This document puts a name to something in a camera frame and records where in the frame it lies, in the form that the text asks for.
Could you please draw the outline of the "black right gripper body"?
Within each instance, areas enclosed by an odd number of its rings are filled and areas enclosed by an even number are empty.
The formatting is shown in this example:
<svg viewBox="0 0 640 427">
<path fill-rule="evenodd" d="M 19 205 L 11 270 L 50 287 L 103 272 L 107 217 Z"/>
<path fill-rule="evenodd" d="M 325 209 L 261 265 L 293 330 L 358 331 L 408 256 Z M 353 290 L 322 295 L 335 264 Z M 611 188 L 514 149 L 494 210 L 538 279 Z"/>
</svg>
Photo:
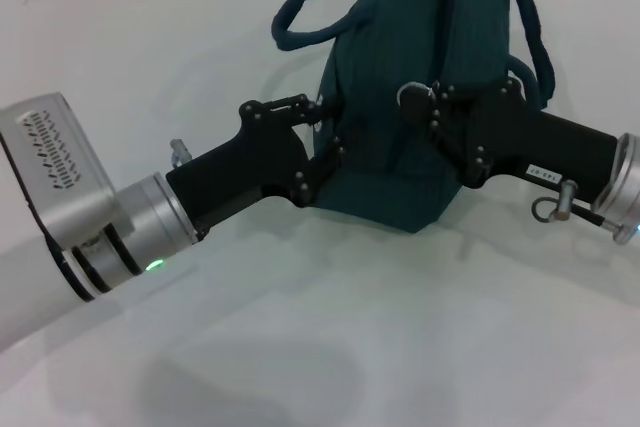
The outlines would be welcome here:
<svg viewBox="0 0 640 427">
<path fill-rule="evenodd" d="M 529 106 L 516 82 L 502 83 L 471 104 L 461 179 L 478 189 L 491 177 L 508 175 L 555 192 L 571 180 L 576 197 L 592 204 L 610 180 L 617 143 L 610 134 Z"/>
</svg>

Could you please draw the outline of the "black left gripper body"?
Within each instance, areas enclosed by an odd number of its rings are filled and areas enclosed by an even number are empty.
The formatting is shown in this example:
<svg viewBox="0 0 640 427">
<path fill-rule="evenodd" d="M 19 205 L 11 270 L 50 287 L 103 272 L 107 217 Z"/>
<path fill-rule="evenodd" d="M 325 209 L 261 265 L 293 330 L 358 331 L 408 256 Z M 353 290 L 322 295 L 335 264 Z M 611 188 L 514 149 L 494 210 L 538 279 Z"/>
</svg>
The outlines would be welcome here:
<svg viewBox="0 0 640 427">
<path fill-rule="evenodd" d="M 241 126 L 226 143 L 166 175 L 166 180 L 204 239 L 220 222 L 266 197 L 298 207 L 296 172 L 310 157 L 293 130 L 268 112 L 268 103 L 249 101 L 239 109 Z"/>
</svg>

